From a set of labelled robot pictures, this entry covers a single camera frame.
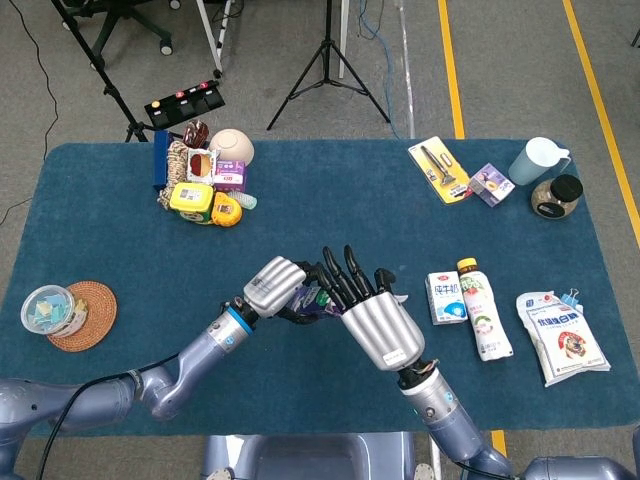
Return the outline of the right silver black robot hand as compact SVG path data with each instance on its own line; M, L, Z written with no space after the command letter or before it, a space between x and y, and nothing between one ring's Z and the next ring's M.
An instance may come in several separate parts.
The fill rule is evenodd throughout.
M382 371L423 369L425 339L392 292L394 273L379 268L370 280L349 245L344 247L345 268L327 246L323 257L318 283L328 292L343 324L374 365Z

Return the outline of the purple toothpaste box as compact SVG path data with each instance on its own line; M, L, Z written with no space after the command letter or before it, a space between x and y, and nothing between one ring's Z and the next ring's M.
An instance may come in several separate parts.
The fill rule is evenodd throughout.
M299 321L311 322L341 315L329 294L319 286L301 286L286 304L286 308Z

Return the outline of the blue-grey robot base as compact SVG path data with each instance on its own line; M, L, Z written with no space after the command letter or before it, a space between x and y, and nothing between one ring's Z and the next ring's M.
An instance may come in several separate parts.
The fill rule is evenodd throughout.
M200 480L442 480L409 432L212 435Z

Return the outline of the purple white small box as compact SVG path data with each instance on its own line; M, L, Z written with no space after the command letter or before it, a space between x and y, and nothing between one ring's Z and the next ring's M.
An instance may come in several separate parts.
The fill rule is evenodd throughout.
M221 192L244 192L246 187L246 165L241 161L218 160L213 176L213 186Z

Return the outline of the white blue milk carton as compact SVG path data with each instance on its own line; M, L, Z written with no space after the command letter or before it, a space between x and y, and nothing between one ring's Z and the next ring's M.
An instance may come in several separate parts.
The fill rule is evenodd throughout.
M456 271L429 273L425 288L432 324L458 324L468 320L459 275Z

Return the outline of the yellow round tape measure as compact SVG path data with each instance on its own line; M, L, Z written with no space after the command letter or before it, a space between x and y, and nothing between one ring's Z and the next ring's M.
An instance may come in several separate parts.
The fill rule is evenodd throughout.
M221 227L233 227L243 216L243 210L237 200L223 192L216 192L213 199L211 221Z

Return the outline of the blue table mat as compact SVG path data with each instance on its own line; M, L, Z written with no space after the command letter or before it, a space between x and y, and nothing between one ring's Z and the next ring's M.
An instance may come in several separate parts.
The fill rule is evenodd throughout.
M411 141L256 141L248 190L258 198L231 228L200 226L165 211L152 187L150 144L68 143L44 163L4 303L0 378L85 383L159 361L186 347L220 304L276 255L315 264L343 246L373 282L393 271L396 294L424 332L426 359L483 430L609 427L640 420L640 379L589 210L581 200L546 220L518 189L495 208L475 196L445 206L409 158ZM467 324L431 323L424 280L475 257L490 281L513 345L482 362ZM95 280L115 293L105 340L65 353L24 329L20 310L45 284ZM579 290L609 372L544 387L515 300L530 291ZM175 420L146 409L115 435L270 434L419 430L424 424L339 319L294 325L273 318L208 373Z

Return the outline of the brown snack bag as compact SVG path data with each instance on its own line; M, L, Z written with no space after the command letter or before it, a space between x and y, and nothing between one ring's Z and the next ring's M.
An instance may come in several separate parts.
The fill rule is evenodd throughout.
M209 136L208 125L201 120L190 120L186 123L182 141L191 149L200 149L207 142Z

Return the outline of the blue binder clip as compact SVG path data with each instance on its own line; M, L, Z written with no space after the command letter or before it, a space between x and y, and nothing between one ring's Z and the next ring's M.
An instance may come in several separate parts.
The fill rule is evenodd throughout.
M584 307L578 299L579 290L571 288L568 293L563 293L560 296L560 311L563 315L571 318L580 317L584 319Z

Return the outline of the clear tub with paper pieces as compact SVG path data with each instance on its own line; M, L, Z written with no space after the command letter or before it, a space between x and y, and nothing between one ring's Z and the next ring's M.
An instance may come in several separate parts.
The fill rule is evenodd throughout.
M20 312L26 330L52 338L75 334L85 324L87 316L88 304L58 285L44 285L31 292Z

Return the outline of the light blue plastic pitcher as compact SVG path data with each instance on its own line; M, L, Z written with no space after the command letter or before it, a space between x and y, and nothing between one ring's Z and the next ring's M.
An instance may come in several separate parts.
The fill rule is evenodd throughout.
M531 184L562 161L570 162L570 150L546 137L528 140L508 169L508 177L518 186Z

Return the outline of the white pole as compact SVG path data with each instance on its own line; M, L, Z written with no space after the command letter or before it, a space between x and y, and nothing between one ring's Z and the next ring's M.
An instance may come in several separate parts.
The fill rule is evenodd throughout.
M341 0L339 50L342 54L346 53L346 47L347 47L349 9L350 9L350 0ZM339 78L340 79L344 79L345 68L346 68L345 62L342 59L339 59Z

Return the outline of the black slanted light stand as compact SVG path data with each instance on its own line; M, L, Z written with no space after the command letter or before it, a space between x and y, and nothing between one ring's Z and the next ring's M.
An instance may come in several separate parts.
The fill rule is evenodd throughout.
M60 15L63 26L73 35L77 44L80 46L83 53L88 58L90 67L101 78L104 84L103 94L105 96L110 96L116 102L121 112L124 114L128 122L125 141L129 142L133 138L136 138L139 142L148 142L148 138L145 135L145 132L146 131L153 132L155 131L155 128L153 126L146 125L144 122L138 121L134 117L133 113L129 109L125 100L122 98L118 88L115 86L115 84L111 81L111 79L107 75L105 71L105 61L103 56L101 59L96 58L92 53L93 45L90 46L85 40L84 36L80 33L78 23L76 20L77 17L73 18L66 12L66 9L62 4L61 0L49 0L49 1L53 5L57 13Z

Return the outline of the black office chair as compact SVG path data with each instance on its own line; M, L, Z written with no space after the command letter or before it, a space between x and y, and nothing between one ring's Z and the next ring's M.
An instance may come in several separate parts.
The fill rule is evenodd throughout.
M97 14L106 15L101 30L92 46L96 58L102 58L103 49L119 20L133 19L159 38L159 50L164 56L173 54L172 35L138 8L138 5L152 0L61 0L66 12L73 18L92 18Z

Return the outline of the white metal frame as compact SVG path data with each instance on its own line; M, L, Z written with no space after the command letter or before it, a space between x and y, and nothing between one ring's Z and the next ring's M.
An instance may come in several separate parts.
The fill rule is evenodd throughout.
M220 56L223 50L227 25L231 18L232 5L235 3L235 0L224 0L220 31L217 35L213 33L212 21L207 14L204 0L195 0L195 2L200 14L211 56L213 58L213 76L216 80L219 80L223 76L223 66Z

